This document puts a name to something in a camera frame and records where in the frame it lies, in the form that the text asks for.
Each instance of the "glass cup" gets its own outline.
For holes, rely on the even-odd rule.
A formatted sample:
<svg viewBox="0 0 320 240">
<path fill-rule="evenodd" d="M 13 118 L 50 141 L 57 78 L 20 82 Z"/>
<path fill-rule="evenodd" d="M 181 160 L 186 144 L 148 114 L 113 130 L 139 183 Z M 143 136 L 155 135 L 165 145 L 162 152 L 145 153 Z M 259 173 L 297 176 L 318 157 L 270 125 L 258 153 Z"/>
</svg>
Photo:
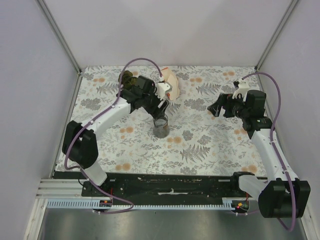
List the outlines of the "glass cup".
<svg viewBox="0 0 320 240">
<path fill-rule="evenodd" d="M 153 134 L 159 139 L 163 139 L 169 135 L 168 116 L 165 114 L 153 119 Z"/>
</svg>

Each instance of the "gray floor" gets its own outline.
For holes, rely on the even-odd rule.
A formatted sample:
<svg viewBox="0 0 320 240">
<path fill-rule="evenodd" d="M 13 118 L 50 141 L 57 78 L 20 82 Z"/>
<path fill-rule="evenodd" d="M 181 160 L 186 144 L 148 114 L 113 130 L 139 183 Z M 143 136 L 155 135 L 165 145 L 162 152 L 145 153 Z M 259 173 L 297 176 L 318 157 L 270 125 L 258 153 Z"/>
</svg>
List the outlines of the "gray floor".
<svg viewBox="0 0 320 240">
<path fill-rule="evenodd" d="M 286 232 L 276 219 L 218 210 L 136 210 L 98 215 L 82 209 L 47 209 L 39 240 L 304 240 L 298 220 Z"/>
</svg>

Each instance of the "wall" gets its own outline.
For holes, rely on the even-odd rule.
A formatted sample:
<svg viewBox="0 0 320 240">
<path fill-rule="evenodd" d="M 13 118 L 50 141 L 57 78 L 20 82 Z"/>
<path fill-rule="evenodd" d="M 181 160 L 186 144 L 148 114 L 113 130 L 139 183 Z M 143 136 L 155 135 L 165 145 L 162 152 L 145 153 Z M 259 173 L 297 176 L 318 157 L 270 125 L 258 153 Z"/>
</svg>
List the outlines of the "wall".
<svg viewBox="0 0 320 240">
<path fill-rule="evenodd" d="M 0 239 L 20 240 L 77 76 L 36 1 L 1 1 L 0 16 Z"/>
<path fill-rule="evenodd" d="M 137 57 L 160 65 L 255 66 L 290 0 L 46 3 L 82 67 Z"/>
<path fill-rule="evenodd" d="M 262 71 L 279 83 L 282 106 L 277 131 L 294 171 L 311 185 L 309 206 L 320 226 L 320 1 L 302 0 L 275 43 Z M 273 114 L 277 92 L 262 78 Z"/>
</svg>

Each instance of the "floral tablecloth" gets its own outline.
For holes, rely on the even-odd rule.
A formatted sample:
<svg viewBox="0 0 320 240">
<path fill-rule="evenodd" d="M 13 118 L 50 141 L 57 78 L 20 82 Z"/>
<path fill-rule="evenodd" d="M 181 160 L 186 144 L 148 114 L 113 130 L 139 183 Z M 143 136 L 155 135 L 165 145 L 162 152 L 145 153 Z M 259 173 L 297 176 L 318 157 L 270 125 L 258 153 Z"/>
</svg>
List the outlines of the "floral tablecloth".
<svg viewBox="0 0 320 240">
<path fill-rule="evenodd" d="M 110 105 L 118 91 L 122 66 L 87 67 L 72 113 L 82 122 Z M 128 68 L 135 76 L 158 81 L 154 66 Z M 105 172 L 140 174 L 232 175 L 249 171 L 265 176 L 256 147 L 238 118 L 214 117 L 207 106 L 219 93 L 234 91 L 233 81 L 254 71 L 253 67 L 170 66 L 179 81 L 180 97 L 166 110 L 169 136 L 153 135 L 153 119 L 143 108 L 122 118 L 98 141 L 98 162 Z M 255 77 L 248 83 L 259 89 Z M 64 155 L 56 164 L 65 171 Z"/>
</svg>

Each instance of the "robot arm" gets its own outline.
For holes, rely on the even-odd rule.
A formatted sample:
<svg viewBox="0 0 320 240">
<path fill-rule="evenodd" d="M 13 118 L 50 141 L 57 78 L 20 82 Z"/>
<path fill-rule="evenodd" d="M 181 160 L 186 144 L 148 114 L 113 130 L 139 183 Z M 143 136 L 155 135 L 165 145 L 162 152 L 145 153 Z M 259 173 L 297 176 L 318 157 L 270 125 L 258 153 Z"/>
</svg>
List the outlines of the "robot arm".
<svg viewBox="0 0 320 240">
<path fill-rule="evenodd" d="M 134 110 L 143 107 L 154 119 L 162 117 L 169 104 L 164 97 L 172 89 L 166 82 L 155 83 L 143 77 L 133 77 L 132 73 L 126 71 L 121 79 L 123 89 L 120 92 L 116 105 L 93 121 L 79 136 L 71 148 L 69 159 L 76 162 L 85 174 L 98 186 L 106 179 L 107 174 L 97 162 L 98 145 L 97 140 L 116 121 L 129 115 Z M 68 123 L 64 135 L 62 152 L 67 153 L 69 146 L 76 134 L 83 128 L 82 123 L 71 121 Z"/>
<path fill-rule="evenodd" d="M 259 90 L 249 90 L 249 86 L 244 82 L 241 84 L 234 82 L 234 85 L 238 88 L 234 93 L 221 93 L 218 100 L 207 109 L 216 117 L 220 115 L 221 109 L 224 109 L 224 117 L 238 117 L 242 120 L 244 130 L 247 131 L 261 156 L 268 178 L 267 183 L 264 183 L 250 172 L 235 172 L 232 176 L 234 187 L 257 200 L 259 210 L 265 218 L 290 218 L 292 216 L 291 194 L 294 194 L 296 217 L 302 217 L 310 194 L 310 186 L 307 181 L 300 181 L 289 166 L 274 132 L 273 142 L 286 166 L 285 171 L 289 173 L 293 182 L 294 192 L 290 192 L 285 171 L 271 144 L 272 121 L 265 116 L 267 95 Z"/>
</svg>

